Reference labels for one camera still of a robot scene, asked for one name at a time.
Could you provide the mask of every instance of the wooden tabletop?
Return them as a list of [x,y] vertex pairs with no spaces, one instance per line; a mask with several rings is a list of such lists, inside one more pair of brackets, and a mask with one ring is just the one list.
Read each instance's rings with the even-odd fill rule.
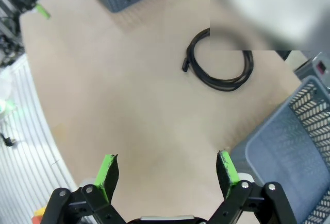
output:
[[[181,70],[191,39],[210,26],[210,0],[144,0],[110,13],[98,0],[41,0],[21,17],[43,111],[77,184],[119,154],[113,205],[141,215],[209,218],[223,200],[216,155],[243,140],[300,84],[274,51],[253,51],[247,83],[225,93]],[[215,77],[243,69],[240,51],[196,48]],[[241,223],[255,223],[248,215]]]

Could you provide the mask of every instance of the basket mesh side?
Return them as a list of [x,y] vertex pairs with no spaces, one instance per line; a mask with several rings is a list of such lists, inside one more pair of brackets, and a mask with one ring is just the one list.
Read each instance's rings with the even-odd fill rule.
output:
[[[321,88],[314,80],[310,80],[292,98],[290,107],[308,132],[330,171],[330,104],[329,98]],[[304,224],[323,223],[329,214],[330,189],[304,221]]]
[[326,192],[315,210],[307,217],[304,224],[322,224],[330,214],[330,190]]

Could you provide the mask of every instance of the cable connector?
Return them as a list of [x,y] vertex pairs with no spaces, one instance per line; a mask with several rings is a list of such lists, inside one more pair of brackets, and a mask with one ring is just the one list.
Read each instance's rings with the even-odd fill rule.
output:
[[183,65],[182,65],[182,70],[184,72],[187,72],[188,71],[189,64],[190,64],[189,59],[188,59],[188,57],[186,57],[185,60],[184,60]]
[[11,139],[10,137],[5,138],[5,136],[4,136],[2,133],[0,133],[0,136],[1,136],[2,140],[4,140],[5,145],[6,145],[7,147],[11,147],[11,146],[13,146],[14,143],[16,142],[15,139]]

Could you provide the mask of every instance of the white floor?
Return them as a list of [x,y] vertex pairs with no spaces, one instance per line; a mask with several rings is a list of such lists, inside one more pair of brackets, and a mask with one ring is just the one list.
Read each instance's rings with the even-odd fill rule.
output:
[[26,56],[3,70],[0,80],[11,88],[12,106],[0,118],[0,132],[17,141],[12,147],[0,141],[0,223],[31,223],[54,189],[77,186],[42,112]]

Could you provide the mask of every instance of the screw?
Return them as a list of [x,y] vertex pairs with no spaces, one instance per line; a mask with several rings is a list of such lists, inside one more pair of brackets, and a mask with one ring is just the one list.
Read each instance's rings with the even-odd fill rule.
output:
[[243,188],[249,188],[249,184],[248,184],[247,182],[243,182],[243,183],[242,183],[242,187],[243,187]]
[[63,196],[65,196],[65,195],[66,195],[66,193],[67,193],[66,191],[61,191],[61,192],[60,192],[60,197],[63,197]]
[[86,192],[87,193],[91,193],[93,191],[93,188],[92,187],[88,187],[87,189],[86,189]]
[[275,185],[274,184],[270,184],[268,185],[268,188],[271,190],[271,191],[274,191],[276,189]]

